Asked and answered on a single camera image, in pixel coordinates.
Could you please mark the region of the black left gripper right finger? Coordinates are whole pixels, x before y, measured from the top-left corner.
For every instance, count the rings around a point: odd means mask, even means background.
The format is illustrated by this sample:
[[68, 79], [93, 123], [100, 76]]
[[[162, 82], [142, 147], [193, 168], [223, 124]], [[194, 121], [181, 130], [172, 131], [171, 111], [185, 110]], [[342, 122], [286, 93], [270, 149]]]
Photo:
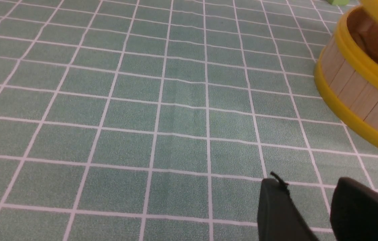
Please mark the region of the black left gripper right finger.
[[339, 178], [330, 224], [338, 241], [378, 241], [378, 192], [350, 177]]

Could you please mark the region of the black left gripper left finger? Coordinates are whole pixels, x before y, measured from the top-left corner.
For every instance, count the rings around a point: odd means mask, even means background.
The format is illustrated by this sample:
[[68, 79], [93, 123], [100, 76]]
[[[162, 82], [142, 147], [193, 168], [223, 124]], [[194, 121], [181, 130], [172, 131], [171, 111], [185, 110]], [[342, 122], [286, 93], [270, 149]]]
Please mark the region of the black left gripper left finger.
[[257, 225], [260, 241], [317, 241], [292, 201], [288, 183], [273, 171], [261, 182]]

